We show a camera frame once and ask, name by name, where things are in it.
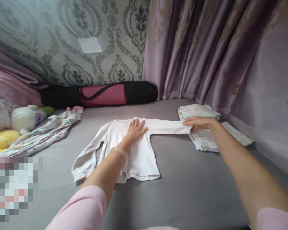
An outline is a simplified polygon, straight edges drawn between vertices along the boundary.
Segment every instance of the shirt sleeve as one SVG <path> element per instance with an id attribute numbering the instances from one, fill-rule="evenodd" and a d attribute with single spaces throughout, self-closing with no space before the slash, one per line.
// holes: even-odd
<path id="1" fill-rule="evenodd" d="M 98 149 L 105 140 L 107 130 L 112 123 L 113 121 L 108 122 L 99 129 L 92 142 L 80 153 L 73 163 L 71 172 L 75 183 L 79 180 L 86 179 L 96 168 L 96 149 Z"/>
<path id="2" fill-rule="evenodd" d="M 288 213 L 275 208 L 261 209 L 257 214 L 258 230 L 288 230 Z"/>
<path id="3" fill-rule="evenodd" d="M 184 126 L 181 121 L 146 119 L 145 127 L 151 134 L 189 134 L 192 126 Z"/>
<path id="4" fill-rule="evenodd" d="M 95 185 L 86 186 L 64 205 L 46 230 L 101 229 L 106 208 L 104 191 Z"/>

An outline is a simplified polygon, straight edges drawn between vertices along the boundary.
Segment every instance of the purple curtain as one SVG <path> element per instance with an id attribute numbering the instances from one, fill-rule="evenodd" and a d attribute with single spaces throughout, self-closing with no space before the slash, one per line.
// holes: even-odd
<path id="1" fill-rule="evenodd" d="M 32 72 L 31 70 L 27 69 L 26 67 L 18 64 L 1 51 L 0 51 L 0 70 L 16 77 L 18 80 L 22 81 L 23 83 L 27 84 L 32 88 L 41 90 L 48 87 L 44 78 Z"/>
<path id="2" fill-rule="evenodd" d="M 221 112 L 288 173 L 288 0 L 152 1 L 143 80 Z"/>

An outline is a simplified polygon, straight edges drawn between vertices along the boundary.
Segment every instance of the gray mattress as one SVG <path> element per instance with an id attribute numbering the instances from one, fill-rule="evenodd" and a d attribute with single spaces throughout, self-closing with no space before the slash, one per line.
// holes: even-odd
<path id="1" fill-rule="evenodd" d="M 43 168 L 33 202 L 1 229 L 45 229 L 79 188 L 71 166 L 99 128 L 116 118 L 134 116 L 179 121 L 177 109 L 194 104 L 189 99 L 157 101 L 146 105 L 88 108 L 66 138 L 42 150 Z M 195 149 L 188 135 L 153 135 L 161 178 L 117 184 L 102 229 L 145 229 L 171 226 L 184 229 L 238 229 L 249 223 L 238 191 L 221 156 Z M 248 148 L 288 191 L 288 176 L 252 147 Z"/>

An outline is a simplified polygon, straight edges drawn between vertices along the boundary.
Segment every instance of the clear bracelet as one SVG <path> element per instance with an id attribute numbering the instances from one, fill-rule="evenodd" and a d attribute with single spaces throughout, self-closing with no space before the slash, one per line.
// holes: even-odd
<path id="1" fill-rule="evenodd" d="M 114 147 L 114 148 L 111 148 L 111 149 L 110 149 L 110 152 L 111 152 L 111 151 L 119 152 L 119 153 L 122 154 L 123 157 L 125 158 L 125 162 L 127 161 L 127 159 L 128 159 L 128 153 L 127 153 L 125 150 L 120 149 L 120 148 L 117 148 L 117 147 Z"/>

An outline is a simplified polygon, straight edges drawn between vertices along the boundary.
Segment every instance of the white long-sleeve shirt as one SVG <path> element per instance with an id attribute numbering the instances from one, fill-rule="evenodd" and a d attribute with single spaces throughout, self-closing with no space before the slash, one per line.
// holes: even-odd
<path id="1" fill-rule="evenodd" d="M 153 180 L 160 177 L 155 153 L 150 144 L 152 134 L 189 134 L 191 126 L 184 126 L 180 121 L 165 121 L 157 119 L 137 118 L 139 122 L 145 120 L 144 127 L 148 127 L 142 138 L 130 148 L 128 160 L 118 177 L 117 183 L 125 183 L 130 177 L 137 180 Z M 108 122 L 103 125 L 92 142 L 77 157 L 72 166 L 75 182 L 86 179 L 96 168 L 96 149 L 104 142 L 98 165 L 109 154 L 111 148 L 116 147 L 127 134 L 129 124 L 133 119 Z"/>

